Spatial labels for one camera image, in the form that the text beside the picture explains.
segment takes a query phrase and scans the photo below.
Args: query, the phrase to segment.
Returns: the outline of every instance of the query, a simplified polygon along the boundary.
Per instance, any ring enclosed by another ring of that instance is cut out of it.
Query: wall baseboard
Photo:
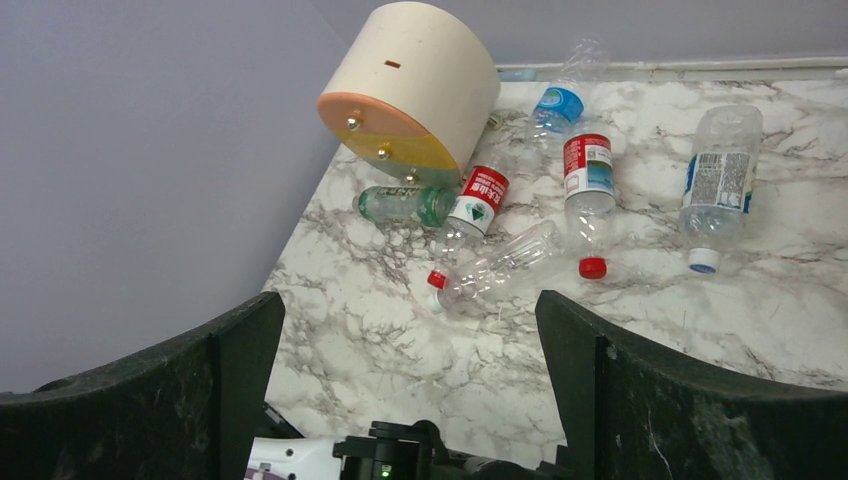
[[[501,71],[532,69],[536,80],[555,78],[561,63],[498,65]],[[720,62],[613,62],[606,81],[705,81],[705,80],[828,80],[848,79],[848,57],[732,60]]]

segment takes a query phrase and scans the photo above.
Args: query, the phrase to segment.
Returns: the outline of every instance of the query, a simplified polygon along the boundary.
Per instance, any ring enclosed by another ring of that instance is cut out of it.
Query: empty plastic bottle
[[[430,309],[433,313],[479,310],[483,302],[497,300],[545,272],[545,267],[552,267],[562,249],[559,230],[554,222],[545,220],[491,253],[449,270],[445,288],[430,299]]]
[[[680,210],[689,268],[716,273],[739,240],[751,205],[763,114],[750,105],[711,108],[698,122]]]
[[[580,120],[563,147],[565,219],[569,250],[580,259],[580,276],[607,274],[607,250],[615,218],[615,184],[609,128],[597,119]]]
[[[353,197],[353,208],[376,224],[417,222],[441,227],[456,201],[447,188],[371,187]]]
[[[474,249],[489,230],[515,172],[515,158],[496,150],[488,151],[481,160],[472,169],[434,242],[435,267],[427,282],[436,288],[444,287],[448,268],[474,258]]]
[[[527,119],[524,141],[528,149],[537,155],[559,156],[563,135],[583,113],[586,82],[598,80],[608,64],[609,55],[596,40],[584,40],[574,48]]]

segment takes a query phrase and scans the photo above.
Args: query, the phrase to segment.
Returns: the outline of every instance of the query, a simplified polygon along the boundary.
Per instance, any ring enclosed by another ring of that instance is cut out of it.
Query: white bottle cap
[[[438,315],[445,311],[444,305],[439,301],[439,292],[441,290],[436,290],[433,292],[433,295],[427,298],[427,307],[430,309],[430,313],[434,315]]]
[[[721,253],[710,248],[689,250],[689,268],[698,273],[716,273],[721,265]]]

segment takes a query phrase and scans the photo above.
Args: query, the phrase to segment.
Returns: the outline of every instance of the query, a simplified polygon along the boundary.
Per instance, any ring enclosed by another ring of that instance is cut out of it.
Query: white marble countertop
[[[517,155],[543,89],[504,84],[506,124],[478,151]],[[686,268],[675,222],[697,122],[733,103],[763,112],[757,184],[738,251],[702,276]],[[268,401],[309,435],[427,418],[451,448],[552,460],[564,435],[533,316],[542,288],[706,362],[848,390],[848,84],[605,83],[590,107],[614,132],[621,214],[610,273],[590,283],[569,264],[485,318],[429,313],[435,231],[381,231],[359,217],[355,193],[399,182],[340,148],[266,284],[287,310]],[[562,171],[548,159],[519,174],[491,241],[544,218],[562,224]]]

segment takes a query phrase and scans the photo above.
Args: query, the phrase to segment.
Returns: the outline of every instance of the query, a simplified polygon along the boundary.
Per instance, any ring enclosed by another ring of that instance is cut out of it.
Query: green plastic bottle
[[[353,208],[376,224],[417,222],[441,227],[456,201],[456,192],[437,187],[371,187],[353,197]]]

